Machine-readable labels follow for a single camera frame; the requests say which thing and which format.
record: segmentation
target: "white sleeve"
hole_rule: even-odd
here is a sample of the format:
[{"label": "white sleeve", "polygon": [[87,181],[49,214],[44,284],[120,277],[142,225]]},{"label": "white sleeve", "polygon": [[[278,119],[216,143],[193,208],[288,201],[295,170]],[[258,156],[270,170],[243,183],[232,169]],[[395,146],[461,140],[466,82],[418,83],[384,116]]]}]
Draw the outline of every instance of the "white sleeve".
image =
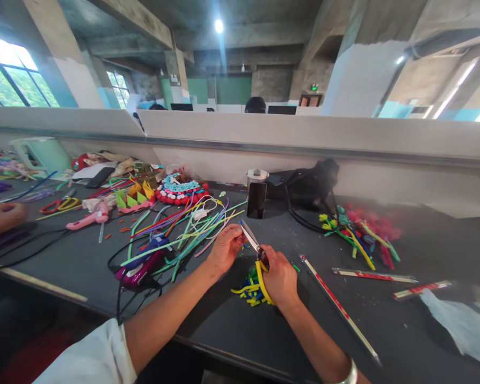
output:
[{"label": "white sleeve", "polygon": [[124,326],[111,319],[67,348],[34,384],[133,384],[136,379]]}]

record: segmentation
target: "lid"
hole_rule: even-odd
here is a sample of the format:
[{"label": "lid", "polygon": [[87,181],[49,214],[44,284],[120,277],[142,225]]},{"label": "lid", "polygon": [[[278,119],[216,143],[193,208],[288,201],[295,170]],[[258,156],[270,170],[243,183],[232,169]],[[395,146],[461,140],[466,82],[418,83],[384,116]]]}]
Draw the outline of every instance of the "lid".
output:
[{"label": "lid", "polygon": [[254,180],[265,180],[268,172],[260,169],[252,169],[247,171],[247,177]]},{"label": "lid", "polygon": [[34,138],[26,138],[26,139],[23,139],[23,140],[26,140],[26,141],[49,141],[49,140],[55,140],[55,137],[38,136],[38,137],[34,137]]}]

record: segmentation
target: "green container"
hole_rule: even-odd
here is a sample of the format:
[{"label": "green container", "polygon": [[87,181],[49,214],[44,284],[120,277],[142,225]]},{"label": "green container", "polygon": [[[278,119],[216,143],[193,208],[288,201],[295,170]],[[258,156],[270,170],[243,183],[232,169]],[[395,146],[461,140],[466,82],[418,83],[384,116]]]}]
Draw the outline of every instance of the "green container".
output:
[{"label": "green container", "polygon": [[39,171],[39,175],[48,176],[57,171],[56,177],[61,177],[66,169],[71,169],[71,158],[54,137],[34,137],[12,140],[10,142],[25,167]]}]

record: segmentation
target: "bracelet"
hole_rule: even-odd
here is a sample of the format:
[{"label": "bracelet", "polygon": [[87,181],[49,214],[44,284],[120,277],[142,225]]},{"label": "bracelet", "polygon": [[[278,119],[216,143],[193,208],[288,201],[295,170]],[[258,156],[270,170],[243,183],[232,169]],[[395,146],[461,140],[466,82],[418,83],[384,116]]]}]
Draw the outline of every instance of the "bracelet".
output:
[{"label": "bracelet", "polygon": [[356,384],[357,383],[357,366],[356,363],[354,363],[354,359],[352,359],[350,356],[350,372],[344,381],[339,382],[337,384]]}]

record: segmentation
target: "table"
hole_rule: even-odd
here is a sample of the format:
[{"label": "table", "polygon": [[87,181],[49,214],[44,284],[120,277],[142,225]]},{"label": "table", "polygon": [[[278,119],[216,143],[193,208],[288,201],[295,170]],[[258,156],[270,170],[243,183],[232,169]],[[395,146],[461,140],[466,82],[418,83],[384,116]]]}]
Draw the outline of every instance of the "table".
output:
[{"label": "table", "polygon": [[[11,184],[15,185],[14,191],[31,185],[15,180]],[[223,199],[229,198],[230,206],[246,199],[246,193],[240,192],[238,187],[216,185],[211,189],[216,196],[222,190],[227,192]],[[90,194],[92,191],[78,186],[75,197],[85,198]],[[39,217],[37,211],[52,199],[49,197],[29,204],[29,217]],[[338,197],[339,204],[346,201]],[[395,273],[414,275],[423,285],[443,279],[459,281],[458,287],[467,283],[480,285],[480,219],[456,220],[425,206],[380,206],[369,201],[349,201],[372,209],[379,216],[391,217],[394,226],[403,230],[402,238],[394,242],[402,259]],[[178,209],[171,207],[166,212]],[[38,228],[33,234],[63,228],[83,214],[83,211],[72,211],[38,221]],[[105,235],[112,236],[103,240],[102,244],[98,244],[99,225],[92,225],[15,266],[14,271],[81,295],[86,298],[85,301],[73,300],[112,317],[115,315],[118,281],[107,269],[106,263],[128,242],[129,232],[121,234],[119,230],[129,227],[132,219],[141,214],[123,217],[124,223],[114,220],[106,224]],[[306,214],[310,218],[316,217],[314,213]],[[155,213],[152,213],[145,223],[149,224],[154,217]],[[245,214],[232,222],[240,218],[245,219]],[[432,318],[421,300],[399,303],[390,298],[391,293],[410,285],[332,274],[331,267],[367,270],[363,258],[351,258],[351,247],[345,241],[335,236],[326,238],[298,225],[284,206],[276,202],[267,203],[263,220],[246,219],[246,222],[261,243],[282,251],[301,269],[298,274],[299,296],[320,325],[353,357],[359,369],[372,382],[464,383],[473,377],[480,379],[480,362],[459,354],[449,335]],[[174,239],[182,230],[176,227],[170,238]],[[40,245],[41,242],[26,245],[4,257],[0,263],[14,261]],[[177,281],[194,271],[208,252],[199,258],[189,256],[180,267]],[[379,354],[383,368],[371,361],[364,346],[307,273],[299,259],[300,254],[307,256],[354,319]],[[118,256],[117,264],[125,257],[125,252]],[[232,287],[240,285],[254,260],[251,249],[240,252],[230,272],[208,291],[184,321],[176,341],[276,380],[319,382],[296,337],[277,309],[268,305],[251,308],[244,299],[230,292]],[[376,266],[378,271],[387,271],[381,262],[377,262]],[[160,279],[163,292],[173,287],[171,276],[172,270]],[[157,296],[152,295],[143,305]],[[132,293],[124,293],[122,304],[131,297]],[[137,295],[124,316],[132,316],[142,300],[143,295]]]}]

